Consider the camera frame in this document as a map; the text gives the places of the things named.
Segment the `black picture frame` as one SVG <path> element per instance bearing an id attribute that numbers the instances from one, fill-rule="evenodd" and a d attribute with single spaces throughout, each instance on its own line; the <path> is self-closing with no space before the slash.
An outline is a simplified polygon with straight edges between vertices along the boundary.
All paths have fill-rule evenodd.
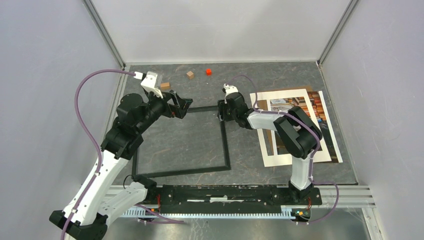
<path id="1" fill-rule="evenodd" d="M 131 173 L 147 178 L 229 171 L 225 123 L 218 106 L 191 107 L 184 119 L 160 119 L 143 135 Z"/>

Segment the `book photo print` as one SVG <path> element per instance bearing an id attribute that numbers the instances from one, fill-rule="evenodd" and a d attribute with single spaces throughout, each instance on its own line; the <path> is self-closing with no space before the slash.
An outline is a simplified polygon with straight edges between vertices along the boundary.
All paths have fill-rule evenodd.
<path id="1" fill-rule="evenodd" d="M 343 157 L 341 155 L 336 136 L 328 117 L 328 110 L 323 101 L 322 91 L 308 91 L 307 97 L 310 101 L 310 106 L 315 115 L 316 121 L 322 133 L 322 143 L 325 143 L 326 148 L 321 148 L 314 156 L 315 163 L 342 163 Z M 309 108 L 306 103 L 305 97 L 289 97 L 289 98 L 275 98 L 269 100 L 269 106 L 272 111 L 287 112 L 290 108 L 298 106 L 304 110 L 309 116 Z"/>

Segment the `white mat board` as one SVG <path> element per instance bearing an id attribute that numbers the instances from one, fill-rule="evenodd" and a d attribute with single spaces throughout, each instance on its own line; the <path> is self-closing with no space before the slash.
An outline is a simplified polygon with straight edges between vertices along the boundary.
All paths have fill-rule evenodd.
<path id="1" fill-rule="evenodd" d="M 316 126 L 319 127 L 316 117 L 314 115 L 314 111 L 310 106 L 310 101 L 308 99 L 308 91 L 305 88 L 259 92 L 258 100 L 283 99 L 299 96 L 305 97 L 305 101 L 308 104 L 308 111 L 310 114 L 308 115 L 308 117 L 310 117 L 312 122 L 314 122 Z M 265 167 L 287 166 L 292 164 L 292 155 L 289 154 L 276 131 L 268 129 L 259 129 L 257 133 L 262 154 L 262 160 Z M 320 149 L 325 149 L 326 144 L 322 143 L 322 140 L 320 141 L 320 143 Z"/>

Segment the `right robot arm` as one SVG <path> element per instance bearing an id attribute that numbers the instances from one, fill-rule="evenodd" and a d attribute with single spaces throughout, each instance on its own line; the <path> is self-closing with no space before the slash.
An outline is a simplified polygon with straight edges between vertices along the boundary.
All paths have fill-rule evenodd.
<path id="1" fill-rule="evenodd" d="M 271 112 L 248 107 L 243 95 L 230 93 L 217 102 L 218 116 L 225 122 L 234 121 L 248 130 L 270 130 L 277 133 L 292 156 L 292 174 L 288 196 L 295 204 L 309 198 L 314 187 L 313 158 L 323 138 L 317 125 L 298 106 L 287 112 Z"/>

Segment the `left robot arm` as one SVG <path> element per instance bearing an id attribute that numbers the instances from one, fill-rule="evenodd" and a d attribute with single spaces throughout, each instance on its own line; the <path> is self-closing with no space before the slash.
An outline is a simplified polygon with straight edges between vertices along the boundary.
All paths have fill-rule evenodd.
<path id="1" fill-rule="evenodd" d="M 74 199 L 63 209 L 55 210 L 49 221 L 62 229 L 64 235 L 76 240 L 101 240 L 108 227 L 137 203 L 153 203 L 157 190 L 152 181 L 134 181 L 108 201 L 104 197 L 120 171 L 132 159 L 143 143 L 142 134 L 161 116 L 183 119 L 191 98 L 182 98 L 175 91 L 156 96 L 125 95 L 118 105 L 111 129 L 97 147 L 99 154 L 89 176 Z"/>

